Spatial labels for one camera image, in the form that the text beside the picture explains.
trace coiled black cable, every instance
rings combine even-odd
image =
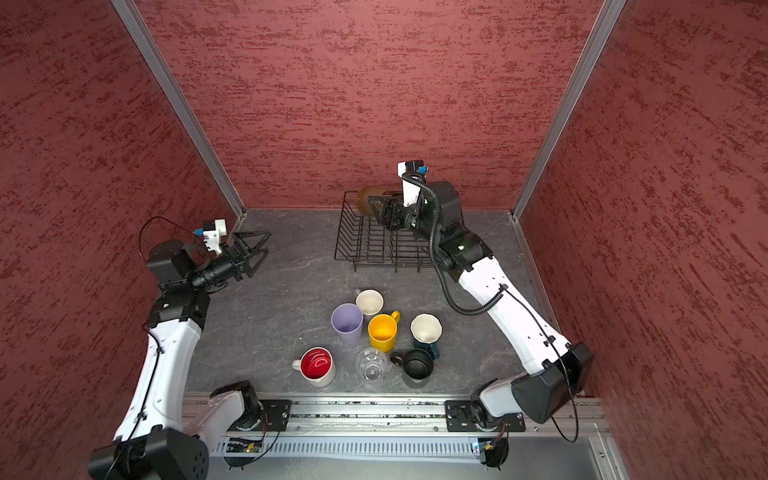
[[[440,200],[438,200],[437,194],[433,189],[427,187],[425,184],[416,180],[415,178],[410,177],[407,173],[403,174],[401,178],[403,181],[408,182],[411,185],[416,185],[418,188],[422,189],[422,191],[428,193],[435,203],[435,207],[432,209],[432,228],[429,231],[429,259],[432,261],[432,266],[435,267],[435,272],[437,272],[437,277],[440,280],[442,294],[445,295],[445,300],[448,302],[448,305],[450,305],[451,308],[453,308],[456,312],[466,316],[480,315],[489,311],[496,303],[498,303],[499,300],[502,299],[507,286],[499,285],[498,292],[483,306],[471,310],[463,309],[458,306],[456,301],[453,300],[451,292],[448,290],[448,282],[445,280],[445,274],[440,269],[437,258],[435,256],[435,235],[437,234],[437,224],[440,218]]]

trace black wire dish rack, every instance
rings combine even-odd
[[[341,204],[339,232],[333,258],[358,266],[387,266],[416,268],[432,265],[429,260],[429,242],[416,239],[408,230],[390,231],[376,222],[374,217],[362,215],[355,206],[357,192],[344,193]]]

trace purple plastic cup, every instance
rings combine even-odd
[[[331,314],[331,326],[341,340],[349,345],[357,345],[362,337],[362,310],[354,303],[339,305]]]

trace clear glass cup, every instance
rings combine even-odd
[[[389,369],[386,354],[379,349],[368,347],[357,355],[357,372],[366,380],[379,380]]]

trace mug handle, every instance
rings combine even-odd
[[[402,359],[403,359],[403,354],[400,352],[392,352],[389,355],[389,361],[399,367],[402,367]]]
[[[413,339],[413,348],[426,350],[433,360],[440,358],[440,351],[437,350],[437,342],[424,343]]]

